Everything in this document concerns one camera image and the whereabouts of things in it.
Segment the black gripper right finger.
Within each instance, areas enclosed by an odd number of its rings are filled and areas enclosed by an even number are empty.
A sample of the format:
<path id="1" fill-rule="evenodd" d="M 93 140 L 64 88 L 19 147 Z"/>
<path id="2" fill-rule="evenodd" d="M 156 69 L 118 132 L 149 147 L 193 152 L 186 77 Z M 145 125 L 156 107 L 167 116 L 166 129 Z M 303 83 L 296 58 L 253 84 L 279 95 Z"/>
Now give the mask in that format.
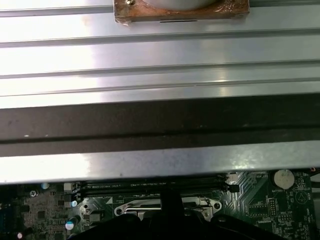
<path id="1" fill-rule="evenodd" d="M 238 218 L 218 214 L 210 219 L 185 215 L 181 195 L 171 192 L 172 238 L 175 240 L 282 240 L 283 237 Z"/>

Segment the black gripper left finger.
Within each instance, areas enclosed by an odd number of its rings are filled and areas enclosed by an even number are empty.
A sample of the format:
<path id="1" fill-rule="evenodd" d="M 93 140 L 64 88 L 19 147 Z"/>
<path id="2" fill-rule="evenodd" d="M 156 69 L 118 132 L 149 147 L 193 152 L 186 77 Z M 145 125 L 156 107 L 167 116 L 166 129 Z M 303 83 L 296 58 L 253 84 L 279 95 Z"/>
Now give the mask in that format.
<path id="1" fill-rule="evenodd" d="M 173 238 L 173 191 L 160 194 L 160 211 L 149 221 L 133 214 L 123 214 L 105 221 L 72 240 L 171 240 Z"/>

